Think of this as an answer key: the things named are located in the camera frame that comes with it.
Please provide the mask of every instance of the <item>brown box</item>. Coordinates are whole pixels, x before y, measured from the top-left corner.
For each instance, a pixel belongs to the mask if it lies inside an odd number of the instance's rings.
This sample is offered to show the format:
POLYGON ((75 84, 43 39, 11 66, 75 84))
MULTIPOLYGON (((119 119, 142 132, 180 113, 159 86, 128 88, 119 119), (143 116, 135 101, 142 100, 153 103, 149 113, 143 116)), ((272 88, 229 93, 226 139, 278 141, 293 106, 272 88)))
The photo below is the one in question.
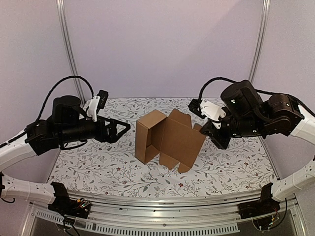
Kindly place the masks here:
POLYGON ((169 117, 154 110, 136 123, 135 157, 144 164, 160 153, 159 163, 169 169, 179 162, 179 173, 189 171, 206 138, 199 130, 191 127, 190 115, 174 109, 169 117))

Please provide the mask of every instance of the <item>wall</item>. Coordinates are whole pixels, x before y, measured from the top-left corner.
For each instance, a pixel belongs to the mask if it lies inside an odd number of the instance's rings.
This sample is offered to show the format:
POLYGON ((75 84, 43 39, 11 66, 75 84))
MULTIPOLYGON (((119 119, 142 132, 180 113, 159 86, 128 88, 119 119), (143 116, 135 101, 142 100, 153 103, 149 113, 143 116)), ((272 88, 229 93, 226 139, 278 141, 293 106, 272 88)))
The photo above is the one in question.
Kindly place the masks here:
POLYGON ((248 78, 262 2, 67 0, 65 9, 79 74, 95 88, 110 97, 196 97, 212 77, 248 78))
MULTIPOLYGON (((272 1, 254 85, 297 96, 315 111, 315 2, 272 1)), ((298 138, 274 135, 267 146, 276 169, 286 177, 306 165, 315 147, 298 138)), ((297 194, 310 235, 314 235, 315 186, 297 194)))
MULTIPOLYGON (((0 7, 0 143, 33 122, 56 81, 70 74, 58 20, 51 0, 1 1, 0 7)), ((65 82, 52 97, 76 94, 65 82)), ((43 118, 51 114, 50 99, 43 118)), ((4 171, 16 178, 45 182, 56 151, 22 161, 4 171)), ((0 201, 0 235, 16 236, 26 202, 0 201)))

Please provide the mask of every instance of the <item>vertical metal pole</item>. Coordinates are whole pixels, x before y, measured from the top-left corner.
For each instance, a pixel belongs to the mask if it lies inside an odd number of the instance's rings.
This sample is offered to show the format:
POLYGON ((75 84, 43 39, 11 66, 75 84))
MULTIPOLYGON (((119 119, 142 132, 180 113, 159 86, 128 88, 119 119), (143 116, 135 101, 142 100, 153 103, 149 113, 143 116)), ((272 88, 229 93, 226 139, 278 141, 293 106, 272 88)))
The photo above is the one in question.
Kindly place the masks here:
POLYGON ((250 70, 249 75, 249 81, 253 83, 256 70, 258 67, 258 62, 261 54, 262 44, 265 37, 265 32, 267 28, 267 22, 268 22, 268 15, 269 15, 269 6, 270 6, 270 0, 264 0, 263 7, 262 7, 262 13, 261 13, 261 20, 260 20, 260 28, 258 33, 258 40, 256 44, 255 54, 254 58, 252 60, 252 66, 250 70))
MULTIPOLYGON (((57 10, 58 10, 58 15, 59 15, 61 31, 62 31, 62 35, 63 35, 63 42, 64 42, 66 54, 68 57, 71 73, 72 73, 72 75, 78 75, 78 70, 77 70, 77 67, 75 64, 73 51, 72 51, 72 47, 71 47, 69 31, 68 31, 66 17, 65 17, 63 0, 57 0, 57 10)), ((81 102, 84 104, 86 102, 86 99, 84 97, 84 93, 82 90, 80 80, 74 79, 74 85, 75 85, 75 88, 77 90, 78 96, 81 99, 81 102)))

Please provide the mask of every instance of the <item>floral pattern table surface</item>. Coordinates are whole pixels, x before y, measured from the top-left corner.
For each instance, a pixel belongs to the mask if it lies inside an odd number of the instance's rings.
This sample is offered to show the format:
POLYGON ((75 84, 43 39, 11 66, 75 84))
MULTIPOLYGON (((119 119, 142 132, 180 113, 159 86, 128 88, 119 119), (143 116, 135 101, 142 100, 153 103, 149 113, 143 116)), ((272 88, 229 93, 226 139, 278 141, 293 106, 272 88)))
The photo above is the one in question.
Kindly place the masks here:
MULTIPOLYGON (((80 148, 61 151, 49 182, 68 189, 129 197, 198 197, 256 190, 272 181, 275 173, 258 138, 232 139, 227 150, 217 149, 206 138, 193 168, 178 173, 158 164, 158 156, 147 165, 134 157, 135 123, 157 109, 165 114, 176 108, 190 114, 192 123, 203 125, 188 110, 190 98, 109 99, 99 114, 131 124, 117 143, 89 140, 80 148)), ((219 99, 210 101, 221 104, 219 99)))

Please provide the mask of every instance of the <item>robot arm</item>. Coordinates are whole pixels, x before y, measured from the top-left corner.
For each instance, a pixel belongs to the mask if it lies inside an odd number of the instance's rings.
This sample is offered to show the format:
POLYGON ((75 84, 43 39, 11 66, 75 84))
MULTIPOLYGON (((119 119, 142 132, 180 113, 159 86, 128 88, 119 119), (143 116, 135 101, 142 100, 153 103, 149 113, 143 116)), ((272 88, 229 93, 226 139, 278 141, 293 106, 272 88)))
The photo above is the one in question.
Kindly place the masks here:
POLYGON ((100 91, 85 112, 81 101, 75 96, 55 98, 52 115, 26 127, 16 137, 0 145, 0 197, 21 198, 48 204, 50 210, 61 215, 87 218, 90 201, 71 200, 61 183, 33 183, 9 177, 2 173, 6 168, 27 158, 39 156, 51 149, 73 149, 82 146, 87 139, 115 143, 129 129, 130 125, 115 119, 97 115, 104 108, 108 93, 100 91), (117 125, 125 128, 117 131, 117 125), (68 143, 81 142, 75 147, 68 143))
MULTIPOLYGON (((263 102, 247 80, 235 82, 221 94, 225 106, 193 99, 189 109, 207 122, 200 132, 209 136, 220 149, 227 149, 231 138, 255 137, 282 133, 315 145, 314 114, 297 98, 282 93, 263 102)), ((262 187, 261 197, 239 204, 242 218, 271 213, 280 209, 280 201, 315 182, 315 158, 285 179, 262 187)))

